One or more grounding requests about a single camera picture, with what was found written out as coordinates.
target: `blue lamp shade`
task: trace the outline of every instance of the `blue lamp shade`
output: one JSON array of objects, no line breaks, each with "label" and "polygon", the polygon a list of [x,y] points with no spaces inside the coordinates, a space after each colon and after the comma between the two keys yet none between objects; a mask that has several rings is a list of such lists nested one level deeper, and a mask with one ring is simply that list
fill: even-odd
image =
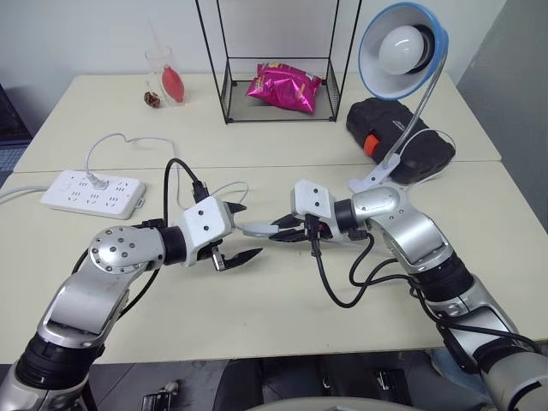
[{"label": "blue lamp shade", "polygon": [[[405,74],[390,74],[379,64],[378,52],[386,36],[402,26],[427,27],[433,34],[433,54],[430,62],[419,70]],[[374,96],[396,100],[408,96],[422,86],[447,56],[449,36],[436,16],[417,3],[393,4],[371,21],[361,38],[358,67],[361,80]]]}]

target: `small brown object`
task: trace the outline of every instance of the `small brown object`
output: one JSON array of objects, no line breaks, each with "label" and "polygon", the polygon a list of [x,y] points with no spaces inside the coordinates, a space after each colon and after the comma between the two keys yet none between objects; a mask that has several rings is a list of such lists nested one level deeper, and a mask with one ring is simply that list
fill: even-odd
[{"label": "small brown object", "polygon": [[146,92],[145,103],[157,109],[160,106],[160,97],[155,92]]}]

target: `lamp shade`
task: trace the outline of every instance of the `lamp shade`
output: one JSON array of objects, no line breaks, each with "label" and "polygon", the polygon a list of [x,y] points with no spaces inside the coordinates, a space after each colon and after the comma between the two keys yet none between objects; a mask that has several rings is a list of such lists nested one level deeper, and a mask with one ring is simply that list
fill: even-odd
[{"label": "lamp shade", "polygon": [[361,80],[378,98],[406,97],[432,76],[448,47],[447,32],[429,9],[393,4],[375,16],[361,38]]}]

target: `glass cup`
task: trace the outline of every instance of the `glass cup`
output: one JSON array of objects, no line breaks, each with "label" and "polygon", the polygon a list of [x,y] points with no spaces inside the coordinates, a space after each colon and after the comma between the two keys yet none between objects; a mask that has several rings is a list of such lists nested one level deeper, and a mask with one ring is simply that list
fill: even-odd
[{"label": "glass cup", "polygon": [[145,58],[152,69],[147,81],[150,91],[155,92],[164,104],[181,105],[185,87],[173,57],[173,50],[167,46],[154,47],[145,52]]}]

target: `power socket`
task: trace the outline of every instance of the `power socket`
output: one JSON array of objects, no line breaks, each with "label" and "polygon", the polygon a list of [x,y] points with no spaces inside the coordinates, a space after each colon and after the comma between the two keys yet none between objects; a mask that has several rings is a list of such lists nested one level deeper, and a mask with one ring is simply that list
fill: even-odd
[{"label": "power socket", "polygon": [[95,174],[109,185],[97,190],[84,171],[65,170],[50,185],[40,202],[56,210],[126,220],[142,206],[146,186],[134,178]]}]

